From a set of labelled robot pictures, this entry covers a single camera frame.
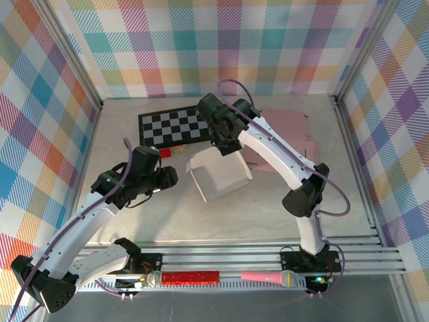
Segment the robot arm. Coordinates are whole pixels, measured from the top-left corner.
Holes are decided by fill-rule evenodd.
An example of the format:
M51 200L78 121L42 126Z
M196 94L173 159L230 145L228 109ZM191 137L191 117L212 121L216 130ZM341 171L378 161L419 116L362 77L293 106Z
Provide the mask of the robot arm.
M303 164L314 168L325 176L329 173L328 167L325 164L316 166L301 156L279 137L267 121L260 116L259 111L246 100L239 99L233 105L259 126L249 123L219 101L213 94L208 94L200 100L196 110L199 116L208 123L214 138L212 144L224 156L241 149L242 146L249 146L279 172L292 189L284 197L282 204L296 217L301 235L301 250L310 257L322 259L328 251L328 245L321 240L318 234L315 212L322 201L325 182L317 175L302 168L290 155L274 144L273 139L276 138L277 141L287 147ZM271 136L267 137L259 127L268 131Z
M75 260L79 251L103 225L119 210L126 207L137 195L149 195L168 189L178 182L174 168L158 167L160 154L151 148L140 146L133 151L129 173L114 194L84 214L84 210L106 196L123 176L118 170L126 163L118 164L97 178L91 186L84 205L76 211L51 240L34 252L31 258L18 256L11 268L21 286L30 273L35 273L26 291L49 313L59 311L73 297L78 288L102 275L117 270L131 270L138 266L141 250L131 241L122 238L107 249ZM48 247L56 242L48 256Z

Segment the checkered board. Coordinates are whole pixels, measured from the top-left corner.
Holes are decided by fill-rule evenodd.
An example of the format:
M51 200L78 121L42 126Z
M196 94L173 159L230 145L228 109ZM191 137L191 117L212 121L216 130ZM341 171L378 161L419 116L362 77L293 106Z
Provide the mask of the checkered board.
M209 141L207 123L195 106L139 115L140 144L158 149Z

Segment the silver microphone head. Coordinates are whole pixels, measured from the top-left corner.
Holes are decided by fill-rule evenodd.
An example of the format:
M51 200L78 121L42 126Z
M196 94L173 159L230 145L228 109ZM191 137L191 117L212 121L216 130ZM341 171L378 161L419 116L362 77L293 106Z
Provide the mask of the silver microphone head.
M150 287L161 287L162 273L159 270L154 270L147 275L147 285Z

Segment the black cable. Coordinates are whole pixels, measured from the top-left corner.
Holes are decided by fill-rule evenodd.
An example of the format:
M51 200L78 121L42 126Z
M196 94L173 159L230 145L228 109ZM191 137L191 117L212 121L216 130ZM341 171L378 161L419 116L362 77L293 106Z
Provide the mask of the black cable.
M146 201L148 201L148 200L149 200L149 199L151 199L151 198L152 198L152 194L150 194L150 196L149 196L148 198L146 198L145 200L143 200L143 201L139 202L138 204L136 204L136 205L134 205L134 206L125 206L125 207L126 207L126 208L128 208L128 209L136 208L136 207L138 207L138 206L140 206L140 205L144 204Z
M119 169L122 169L121 174L123 174L122 172L124 171L124 168L125 168L126 165L127 165L126 162L121 162L121 163L117 164L116 166L114 166L112 168L112 171L117 172Z
M119 288L128 288L130 286L133 286L135 283L141 282L141 279L139 278L138 280L133 280L132 282L130 281L124 281L124 280L116 280L117 282L124 284L122 286L120 286Z
M295 250L290 247L290 246L283 246L282 248L280 248L280 253L282 252L282 250L284 250L285 248L290 248L293 252L295 252Z

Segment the plaid wallpaper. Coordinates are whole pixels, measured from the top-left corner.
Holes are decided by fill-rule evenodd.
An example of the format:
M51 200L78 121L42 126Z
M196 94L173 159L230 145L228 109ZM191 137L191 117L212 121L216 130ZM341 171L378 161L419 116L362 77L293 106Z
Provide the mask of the plaid wallpaper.
M428 0L402 0L346 104L378 218L429 321Z
M0 1L0 321L18 291L12 260L70 210L95 115L30 0Z
M113 98L200 96L215 91L225 77L260 95L327 93L337 69L345 67L339 66L345 48L371 3L60 1L70 15L60 10L59 1L51 3L72 43L97 85L106 84L102 90ZM74 33L67 22L71 19L78 25ZM228 91L237 93L236 85Z
M344 81L347 78L347 76L349 75L350 69L352 68L352 66L356 62L358 55L361 53L362 46L368 38L369 31L371 30L375 21L378 18L380 10L383 7L384 1L385 0L377 0L377 4L375 5L373 11L371 12L371 16L369 17L367 23L365 24L365 27L363 28L362 34L359 37L359 40L357 41L355 47L353 48L353 52L350 55L349 60L347 61L347 64L346 64L343 72L341 73L340 81L336 85L333 95L337 95L339 93L339 91L341 90L341 87L343 87Z

